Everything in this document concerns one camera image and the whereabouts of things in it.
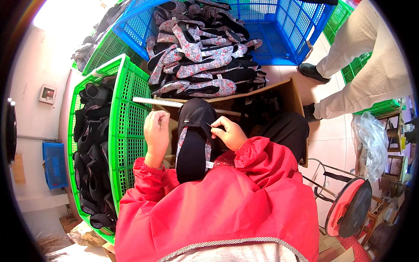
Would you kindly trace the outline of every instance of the black pants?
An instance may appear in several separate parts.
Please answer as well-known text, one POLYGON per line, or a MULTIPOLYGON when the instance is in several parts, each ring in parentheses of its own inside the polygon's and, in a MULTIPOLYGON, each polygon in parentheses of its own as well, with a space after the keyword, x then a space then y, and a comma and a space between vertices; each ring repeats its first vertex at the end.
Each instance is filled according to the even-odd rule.
POLYGON ((288 147, 297 162, 303 157, 310 128, 305 118, 295 112, 282 113, 262 127, 259 136, 288 147))

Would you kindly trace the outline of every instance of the white tag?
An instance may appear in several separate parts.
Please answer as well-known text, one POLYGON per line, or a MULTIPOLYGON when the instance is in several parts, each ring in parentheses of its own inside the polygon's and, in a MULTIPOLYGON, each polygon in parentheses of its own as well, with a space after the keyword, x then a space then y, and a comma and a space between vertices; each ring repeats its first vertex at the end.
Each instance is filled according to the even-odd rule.
POLYGON ((214 167, 214 163, 213 162, 209 162, 209 161, 205 161, 205 167, 206 168, 213 168, 214 167))

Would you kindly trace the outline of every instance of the white pipe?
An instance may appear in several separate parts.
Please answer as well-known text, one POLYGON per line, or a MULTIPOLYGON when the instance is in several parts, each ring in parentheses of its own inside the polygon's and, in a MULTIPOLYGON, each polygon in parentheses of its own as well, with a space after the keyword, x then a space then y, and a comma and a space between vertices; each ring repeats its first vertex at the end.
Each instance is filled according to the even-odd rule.
MULTIPOLYGON (((144 97, 133 97, 133 102, 137 103, 144 103, 144 104, 153 104, 153 105, 159 105, 159 106, 171 106, 171 107, 181 107, 183 106, 182 103, 179 102, 173 102, 173 101, 167 101, 167 100, 159 100, 159 99, 151 99, 151 98, 144 98, 144 97)), ((223 109, 215 109, 215 111, 219 114, 228 114, 232 116, 241 116, 241 113, 239 112, 233 112, 223 109)))

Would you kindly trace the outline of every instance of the left hand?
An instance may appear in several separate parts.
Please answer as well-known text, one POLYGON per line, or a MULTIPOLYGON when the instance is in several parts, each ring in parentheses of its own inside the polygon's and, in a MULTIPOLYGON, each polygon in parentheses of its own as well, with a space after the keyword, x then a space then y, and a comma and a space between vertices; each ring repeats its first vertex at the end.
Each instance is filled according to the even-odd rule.
POLYGON ((144 121, 144 137, 147 142, 147 154, 144 163, 158 169, 161 166, 169 146, 169 119, 166 111, 151 111, 144 121))

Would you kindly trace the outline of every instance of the blue basket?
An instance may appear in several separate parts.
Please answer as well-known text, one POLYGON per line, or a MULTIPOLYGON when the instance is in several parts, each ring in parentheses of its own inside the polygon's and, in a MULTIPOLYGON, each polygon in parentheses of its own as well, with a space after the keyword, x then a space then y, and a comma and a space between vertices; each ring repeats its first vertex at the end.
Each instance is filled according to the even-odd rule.
MULTIPOLYGON (((152 14, 154 7, 167 0, 133 0, 113 31, 142 58, 148 61, 145 41, 157 35, 152 14)), ((298 0, 221 0, 231 6, 230 13, 245 21, 250 39, 260 38, 263 45, 252 51, 260 65, 298 65, 326 26, 334 6, 298 0)))
POLYGON ((64 144, 43 142, 42 158, 45 160, 45 180, 49 189, 67 187, 64 144))

